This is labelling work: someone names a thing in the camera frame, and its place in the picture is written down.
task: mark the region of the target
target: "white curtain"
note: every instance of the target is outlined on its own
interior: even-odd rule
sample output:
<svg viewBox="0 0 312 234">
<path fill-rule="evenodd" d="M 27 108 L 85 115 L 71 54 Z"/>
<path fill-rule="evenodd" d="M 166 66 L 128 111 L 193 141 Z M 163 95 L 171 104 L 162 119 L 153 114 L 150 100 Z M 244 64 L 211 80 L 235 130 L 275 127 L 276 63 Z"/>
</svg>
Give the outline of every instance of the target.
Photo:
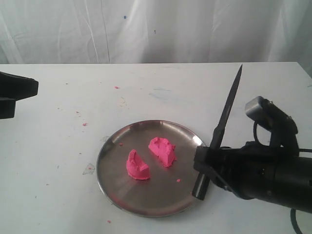
<svg viewBox="0 0 312 234">
<path fill-rule="evenodd" d="M 298 61 L 312 0 L 0 0 L 0 63 Z"/>
</svg>

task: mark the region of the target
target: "metal plate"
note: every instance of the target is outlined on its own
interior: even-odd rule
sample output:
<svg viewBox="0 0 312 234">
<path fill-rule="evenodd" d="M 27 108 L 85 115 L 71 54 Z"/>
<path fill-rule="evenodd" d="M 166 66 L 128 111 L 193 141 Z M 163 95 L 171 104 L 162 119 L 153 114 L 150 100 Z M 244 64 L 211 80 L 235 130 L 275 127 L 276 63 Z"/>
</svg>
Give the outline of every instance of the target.
<svg viewBox="0 0 312 234">
<path fill-rule="evenodd" d="M 176 145 L 177 160 L 170 168 L 164 168 L 148 149 L 154 137 L 167 138 Z M 147 120 L 128 125 L 108 138 L 99 153 L 100 188 L 117 207 L 137 215 L 162 217 L 181 212 L 196 202 L 191 191 L 197 177 L 193 159 L 199 145 L 204 143 L 198 136 L 176 123 Z M 132 149 L 149 165 L 150 179 L 128 176 L 126 160 Z"/>
</svg>

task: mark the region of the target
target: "pink play dough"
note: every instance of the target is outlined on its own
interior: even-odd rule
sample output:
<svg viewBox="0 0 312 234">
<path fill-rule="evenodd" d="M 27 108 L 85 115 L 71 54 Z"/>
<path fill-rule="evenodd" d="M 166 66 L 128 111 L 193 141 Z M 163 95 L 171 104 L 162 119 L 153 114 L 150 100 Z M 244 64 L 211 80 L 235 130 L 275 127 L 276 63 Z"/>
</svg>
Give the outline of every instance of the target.
<svg viewBox="0 0 312 234">
<path fill-rule="evenodd" d="M 174 153 L 176 146 L 166 138 L 155 137 L 151 140 L 148 148 L 159 158 L 164 167 L 170 167 L 176 160 Z"/>
<path fill-rule="evenodd" d="M 128 175 L 133 179 L 145 180 L 151 177 L 149 166 L 142 161 L 136 150 L 130 151 L 126 167 Z"/>
</svg>

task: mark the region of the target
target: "table surface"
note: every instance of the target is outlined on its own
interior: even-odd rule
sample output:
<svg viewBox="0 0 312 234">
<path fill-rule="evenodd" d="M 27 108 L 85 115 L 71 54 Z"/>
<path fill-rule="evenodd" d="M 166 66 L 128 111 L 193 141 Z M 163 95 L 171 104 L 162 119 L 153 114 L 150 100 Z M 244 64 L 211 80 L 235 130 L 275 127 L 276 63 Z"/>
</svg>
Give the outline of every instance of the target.
<svg viewBox="0 0 312 234">
<path fill-rule="evenodd" d="M 214 185 L 205 201 L 183 213 L 128 214 L 110 203 L 88 169 L 108 136 L 140 120 L 182 124 L 209 144 L 239 66 L 0 65 L 39 81 L 38 95 L 18 101 L 15 118 L 0 120 L 0 233 L 293 234 L 290 209 L 241 200 Z M 244 107 L 258 95 L 292 116 L 299 146 L 312 147 L 312 80 L 296 62 L 243 64 L 222 145 L 241 147 L 253 139 Z M 259 134 L 269 140 L 264 130 Z M 298 212 L 303 232 L 312 230 L 311 218 Z"/>
</svg>

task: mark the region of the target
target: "stainless steel plate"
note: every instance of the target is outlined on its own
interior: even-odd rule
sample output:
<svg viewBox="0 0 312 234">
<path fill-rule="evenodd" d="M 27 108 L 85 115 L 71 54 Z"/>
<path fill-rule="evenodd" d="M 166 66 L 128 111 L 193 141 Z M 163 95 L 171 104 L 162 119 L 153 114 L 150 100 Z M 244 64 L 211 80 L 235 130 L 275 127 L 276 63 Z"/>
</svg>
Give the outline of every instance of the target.
<svg viewBox="0 0 312 234">
<path fill-rule="evenodd" d="M 154 137 L 167 138 L 176 145 L 177 160 L 170 168 L 164 168 L 148 149 Z M 196 202 L 191 191 L 197 177 L 193 159 L 199 145 L 204 143 L 198 136 L 176 123 L 147 120 L 130 124 L 114 133 L 99 153 L 100 188 L 117 207 L 137 215 L 161 217 L 181 212 Z M 150 179 L 139 181 L 128 176 L 126 160 L 132 149 L 149 165 Z"/>
</svg>

